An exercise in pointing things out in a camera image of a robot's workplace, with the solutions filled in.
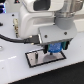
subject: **white robotic arm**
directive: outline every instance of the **white robotic arm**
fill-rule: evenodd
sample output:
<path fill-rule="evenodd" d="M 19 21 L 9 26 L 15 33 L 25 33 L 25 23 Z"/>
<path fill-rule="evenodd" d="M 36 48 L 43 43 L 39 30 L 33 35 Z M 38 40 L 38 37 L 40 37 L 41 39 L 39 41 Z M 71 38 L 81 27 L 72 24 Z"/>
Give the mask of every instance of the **white robotic arm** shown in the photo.
<path fill-rule="evenodd" d="M 23 0 L 23 3 L 19 12 L 21 38 L 40 34 L 42 44 L 47 44 L 67 41 L 77 34 L 73 17 L 82 9 L 83 0 Z"/>

